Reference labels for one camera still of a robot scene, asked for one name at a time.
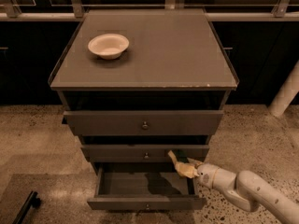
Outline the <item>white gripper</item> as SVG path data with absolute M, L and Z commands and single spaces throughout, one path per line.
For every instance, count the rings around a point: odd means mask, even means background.
M 170 150 L 168 156 L 174 164 L 175 170 L 180 176 L 188 178 L 196 178 L 198 175 L 198 182 L 200 185 L 212 189 L 213 180 L 219 167 L 213 164 L 188 158 L 181 150 Z

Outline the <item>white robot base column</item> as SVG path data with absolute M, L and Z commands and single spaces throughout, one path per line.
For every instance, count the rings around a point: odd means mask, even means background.
M 299 61 L 296 63 L 287 79 L 278 91 L 271 105 L 268 107 L 269 112 L 280 117 L 286 111 L 294 97 L 299 92 Z

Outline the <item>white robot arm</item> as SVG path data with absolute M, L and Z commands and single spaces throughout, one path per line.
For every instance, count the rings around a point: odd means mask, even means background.
M 170 150 L 168 156 L 180 176 L 195 178 L 200 185 L 217 190 L 234 206 L 254 212 L 261 204 L 282 224 L 299 224 L 299 205 L 252 171 L 236 174 L 187 158 L 178 150 Z

